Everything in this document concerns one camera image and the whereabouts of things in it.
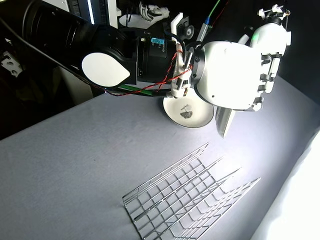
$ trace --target metal dish rack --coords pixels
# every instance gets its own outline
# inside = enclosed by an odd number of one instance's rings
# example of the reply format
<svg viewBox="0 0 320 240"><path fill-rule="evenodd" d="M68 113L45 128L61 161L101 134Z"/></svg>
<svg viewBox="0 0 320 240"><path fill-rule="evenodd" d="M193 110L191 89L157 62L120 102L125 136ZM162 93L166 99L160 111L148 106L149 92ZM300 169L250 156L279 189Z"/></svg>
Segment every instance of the metal dish rack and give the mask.
<svg viewBox="0 0 320 240"><path fill-rule="evenodd" d="M245 195L257 178L229 192L199 159L209 143L126 194L122 200L142 240L197 240Z"/></svg>

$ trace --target white plate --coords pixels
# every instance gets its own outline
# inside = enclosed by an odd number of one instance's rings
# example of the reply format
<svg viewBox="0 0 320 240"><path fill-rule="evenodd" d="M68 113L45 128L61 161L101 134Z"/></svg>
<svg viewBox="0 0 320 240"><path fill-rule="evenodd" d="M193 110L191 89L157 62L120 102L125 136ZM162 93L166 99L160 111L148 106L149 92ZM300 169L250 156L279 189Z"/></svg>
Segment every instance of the white plate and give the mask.
<svg viewBox="0 0 320 240"><path fill-rule="evenodd" d="M175 123L187 128L201 128L214 117L214 106L203 101L192 88L185 97L163 99L166 114Z"/></svg>

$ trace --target light strip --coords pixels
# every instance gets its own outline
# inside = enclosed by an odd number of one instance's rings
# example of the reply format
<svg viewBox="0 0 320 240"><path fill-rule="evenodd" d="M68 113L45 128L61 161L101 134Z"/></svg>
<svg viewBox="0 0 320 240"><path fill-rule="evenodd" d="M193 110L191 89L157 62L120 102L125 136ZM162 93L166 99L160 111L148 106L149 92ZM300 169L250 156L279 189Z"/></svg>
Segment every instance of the light strip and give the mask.
<svg viewBox="0 0 320 240"><path fill-rule="evenodd" d="M91 23L95 24L94 13L92 12L91 0L87 0L87 2L88 2L88 7L89 7L89 14L90 14Z"/></svg>

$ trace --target gray tabletop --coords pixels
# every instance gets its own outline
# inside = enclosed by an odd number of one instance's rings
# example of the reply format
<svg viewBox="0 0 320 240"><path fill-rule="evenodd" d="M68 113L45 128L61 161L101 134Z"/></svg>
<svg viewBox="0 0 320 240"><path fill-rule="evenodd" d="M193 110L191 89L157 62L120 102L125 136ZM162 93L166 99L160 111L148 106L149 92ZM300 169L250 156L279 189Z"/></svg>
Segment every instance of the gray tabletop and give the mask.
<svg viewBox="0 0 320 240"><path fill-rule="evenodd" d="M1 240L137 240L122 196L194 149L261 181L203 240L250 239L319 124L319 107L278 78L259 112L171 122L157 98L104 94L0 141Z"/></svg>

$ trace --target green wire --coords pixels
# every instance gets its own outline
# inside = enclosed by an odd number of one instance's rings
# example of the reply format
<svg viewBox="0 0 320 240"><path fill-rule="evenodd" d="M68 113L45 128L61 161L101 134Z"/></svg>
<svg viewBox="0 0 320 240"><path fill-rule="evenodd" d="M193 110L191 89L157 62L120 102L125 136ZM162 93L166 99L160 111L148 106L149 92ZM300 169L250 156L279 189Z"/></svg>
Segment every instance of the green wire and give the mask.
<svg viewBox="0 0 320 240"><path fill-rule="evenodd" d="M211 17L211 15L212 15L212 13L214 12L214 10L216 9L216 7L217 7L217 5L218 5L218 3L220 2L220 0L218 0L217 2L216 2L216 4L214 5L214 7L212 8L212 10L211 10L211 12L210 12L210 14L209 14L209 16L208 16L208 18L210 18Z"/></svg>
<svg viewBox="0 0 320 240"><path fill-rule="evenodd" d="M141 88L137 88L135 86L129 86L129 85L125 85L125 84L121 85L119 88L130 90L130 91L139 91L139 90L141 90ZM149 95L149 96L152 96L152 92L149 91L149 90L142 90L141 93Z"/></svg>

